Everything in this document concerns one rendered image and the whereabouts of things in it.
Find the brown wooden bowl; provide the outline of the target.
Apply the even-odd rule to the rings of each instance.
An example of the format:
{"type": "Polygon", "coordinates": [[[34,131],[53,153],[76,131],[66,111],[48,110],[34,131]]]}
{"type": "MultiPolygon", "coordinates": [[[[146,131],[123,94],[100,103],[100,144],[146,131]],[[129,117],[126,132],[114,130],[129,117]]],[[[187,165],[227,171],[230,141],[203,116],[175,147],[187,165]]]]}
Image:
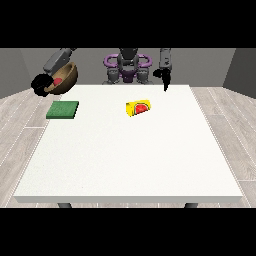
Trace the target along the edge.
{"type": "Polygon", "coordinates": [[[53,82],[48,88],[45,88],[46,92],[54,95],[61,95],[68,92],[77,82],[78,70],[76,64],[74,62],[69,62],[60,68],[52,78],[61,78],[62,82],[57,86],[54,86],[53,82]]]}

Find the green square pad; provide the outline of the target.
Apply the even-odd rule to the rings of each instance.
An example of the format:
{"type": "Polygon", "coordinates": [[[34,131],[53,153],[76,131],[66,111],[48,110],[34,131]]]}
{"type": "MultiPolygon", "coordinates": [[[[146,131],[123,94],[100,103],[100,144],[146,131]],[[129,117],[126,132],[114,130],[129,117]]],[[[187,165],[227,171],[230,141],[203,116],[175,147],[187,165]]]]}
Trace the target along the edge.
{"type": "Polygon", "coordinates": [[[46,118],[73,119],[78,106],[78,101],[54,101],[46,114],[46,118]]]}

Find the yellow cup with melon print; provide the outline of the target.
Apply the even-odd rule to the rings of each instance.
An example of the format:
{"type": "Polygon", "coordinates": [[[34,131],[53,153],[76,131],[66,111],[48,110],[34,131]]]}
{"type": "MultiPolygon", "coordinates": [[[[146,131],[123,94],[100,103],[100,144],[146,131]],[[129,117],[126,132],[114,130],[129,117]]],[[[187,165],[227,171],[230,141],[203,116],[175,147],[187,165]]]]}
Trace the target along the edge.
{"type": "Polygon", "coordinates": [[[130,117],[149,111],[150,109],[151,104],[149,100],[137,100],[126,103],[126,113],[130,117]]]}

